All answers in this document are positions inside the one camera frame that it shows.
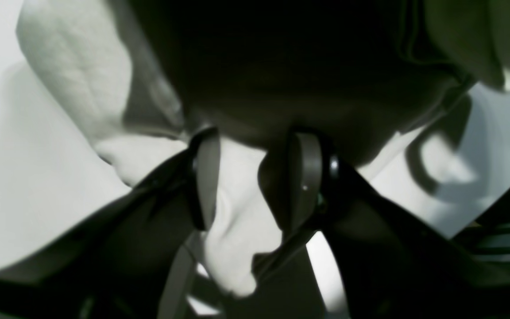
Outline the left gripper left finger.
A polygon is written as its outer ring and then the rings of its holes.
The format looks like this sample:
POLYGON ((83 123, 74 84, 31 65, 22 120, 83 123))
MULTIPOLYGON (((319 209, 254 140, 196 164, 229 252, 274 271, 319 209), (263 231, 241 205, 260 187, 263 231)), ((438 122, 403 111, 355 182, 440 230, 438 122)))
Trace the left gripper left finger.
POLYGON ((215 218, 220 137, 197 133, 127 195, 0 270, 0 312, 20 319, 155 319, 171 266, 215 218))

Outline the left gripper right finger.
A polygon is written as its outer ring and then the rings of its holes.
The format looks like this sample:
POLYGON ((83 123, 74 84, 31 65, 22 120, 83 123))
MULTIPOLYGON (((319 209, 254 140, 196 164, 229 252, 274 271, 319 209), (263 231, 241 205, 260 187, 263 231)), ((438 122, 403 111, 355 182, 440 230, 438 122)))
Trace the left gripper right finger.
POLYGON ((322 232, 352 319, 510 317, 510 272, 380 195, 317 133, 287 142, 290 238, 322 232))

